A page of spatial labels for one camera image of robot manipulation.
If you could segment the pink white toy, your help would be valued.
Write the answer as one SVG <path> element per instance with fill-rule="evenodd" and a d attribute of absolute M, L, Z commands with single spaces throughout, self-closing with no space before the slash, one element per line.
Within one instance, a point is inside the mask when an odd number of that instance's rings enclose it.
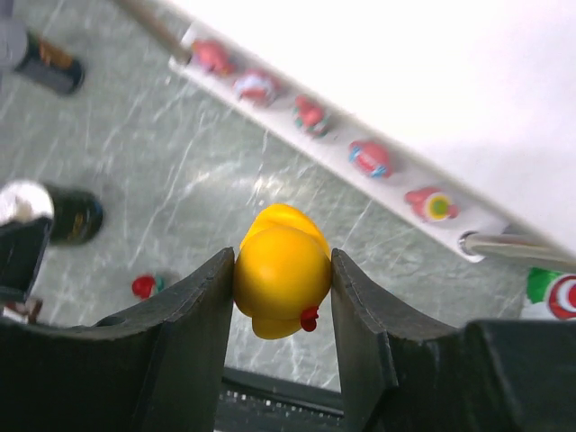
<path fill-rule="evenodd" d="M 323 137 L 329 131 L 329 114 L 305 94 L 295 97 L 293 121 L 298 129 L 312 137 Z"/>
<path fill-rule="evenodd" d="M 279 95 L 281 87 L 268 72 L 250 69 L 235 80 L 232 89 L 239 100 L 247 99 L 254 105 L 268 106 Z"/>

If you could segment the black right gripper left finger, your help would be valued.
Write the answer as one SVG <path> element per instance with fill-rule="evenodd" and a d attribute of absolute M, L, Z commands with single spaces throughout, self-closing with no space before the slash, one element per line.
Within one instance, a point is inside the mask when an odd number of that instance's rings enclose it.
<path fill-rule="evenodd" d="M 211 431 L 234 252 L 92 327 L 1 322 L 4 431 Z"/>

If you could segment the pink toy with blue bows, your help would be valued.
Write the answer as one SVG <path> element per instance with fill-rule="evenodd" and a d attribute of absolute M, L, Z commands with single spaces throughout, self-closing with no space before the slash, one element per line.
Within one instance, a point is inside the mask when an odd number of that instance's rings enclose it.
<path fill-rule="evenodd" d="M 348 145 L 348 161 L 371 178 L 389 178 L 393 174 L 388 149 L 372 140 L 355 140 Z"/>

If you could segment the pink round toy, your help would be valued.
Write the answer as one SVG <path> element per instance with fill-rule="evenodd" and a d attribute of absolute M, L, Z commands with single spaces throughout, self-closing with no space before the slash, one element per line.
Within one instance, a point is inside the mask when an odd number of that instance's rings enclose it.
<path fill-rule="evenodd" d="M 230 54 L 217 40 L 197 39 L 192 43 L 193 58 L 208 73 L 225 77 L 235 72 Z"/>

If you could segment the yellow duck burger toy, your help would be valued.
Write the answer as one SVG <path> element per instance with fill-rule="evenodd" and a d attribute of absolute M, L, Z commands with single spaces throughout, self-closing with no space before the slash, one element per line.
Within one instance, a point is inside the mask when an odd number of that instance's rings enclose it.
<path fill-rule="evenodd" d="M 233 297 L 262 339 L 286 338 L 317 327 L 331 287 L 331 251 L 306 214 L 283 203 L 255 218 L 240 243 Z"/>

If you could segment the pink toy with green hat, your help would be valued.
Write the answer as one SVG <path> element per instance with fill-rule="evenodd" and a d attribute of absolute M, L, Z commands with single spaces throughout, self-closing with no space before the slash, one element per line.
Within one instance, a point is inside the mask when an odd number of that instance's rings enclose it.
<path fill-rule="evenodd" d="M 453 220 L 460 213 L 451 195 L 432 186 L 405 193 L 404 201 L 424 222 Z"/>

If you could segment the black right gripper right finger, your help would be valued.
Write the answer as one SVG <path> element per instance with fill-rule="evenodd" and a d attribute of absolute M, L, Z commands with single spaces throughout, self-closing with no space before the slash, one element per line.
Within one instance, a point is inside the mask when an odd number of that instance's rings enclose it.
<path fill-rule="evenodd" d="M 572 322 L 454 328 L 383 289 L 344 251 L 331 264 L 346 430 L 574 430 Z"/>

